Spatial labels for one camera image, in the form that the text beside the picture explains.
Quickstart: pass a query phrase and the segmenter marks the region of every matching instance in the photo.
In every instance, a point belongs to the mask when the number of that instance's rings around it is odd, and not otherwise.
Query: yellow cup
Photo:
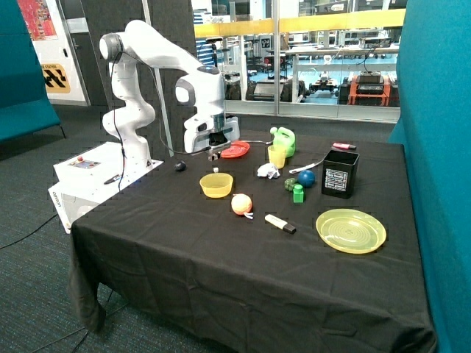
[[[199,184],[207,197],[218,199],[229,195],[233,182],[234,178],[230,174],[211,173],[201,178]]]
[[[285,166],[286,147],[285,145],[271,145],[268,147],[268,158],[270,163],[281,169]]]

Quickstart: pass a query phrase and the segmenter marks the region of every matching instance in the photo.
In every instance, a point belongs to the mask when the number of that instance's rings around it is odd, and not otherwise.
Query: orange ball
[[[252,209],[252,200],[244,193],[238,193],[233,197],[230,205],[235,214],[244,215],[244,213],[248,213]]]

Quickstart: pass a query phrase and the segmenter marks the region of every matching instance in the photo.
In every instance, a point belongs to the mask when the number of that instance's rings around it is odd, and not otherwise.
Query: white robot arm
[[[217,68],[203,65],[139,20],[129,22],[124,32],[104,35],[99,48],[113,69],[113,93],[126,102],[126,107],[107,113],[103,124],[111,135],[121,136],[128,164],[145,165],[150,161],[147,141],[137,136],[135,130],[155,119],[154,109],[144,101],[139,90],[137,61],[152,68],[187,73],[175,88],[181,104],[197,109],[196,115],[184,123],[187,153],[206,151],[209,159],[214,160],[231,141],[239,139],[238,119],[227,118],[224,112],[224,79]]]

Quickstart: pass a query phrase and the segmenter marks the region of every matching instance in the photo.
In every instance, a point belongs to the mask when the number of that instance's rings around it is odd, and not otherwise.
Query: small dark ball
[[[182,160],[179,160],[177,164],[175,164],[176,171],[184,171],[186,169],[186,164]]]

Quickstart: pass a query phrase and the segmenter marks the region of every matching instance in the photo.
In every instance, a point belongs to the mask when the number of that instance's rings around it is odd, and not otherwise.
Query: black tablecloth
[[[268,160],[261,144],[231,160],[186,157],[182,173],[170,159],[80,218],[69,294],[82,323],[103,324],[96,289],[104,283],[135,307],[240,352],[433,352],[403,147],[357,143],[350,199],[321,194],[321,165],[305,203],[294,204],[283,187],[288,170],[321,159],[331,143],[298,137],[279,179],[257,178]],[[202,194],[199,179],[214,166],[234,176],[233,193],[252,198],[253,220],[235,215],[229,196]],[[370,213],[387,241],[365,255],[330,248],[315,223],[334,208]],[[266,223],[267,213],[296,233]]]

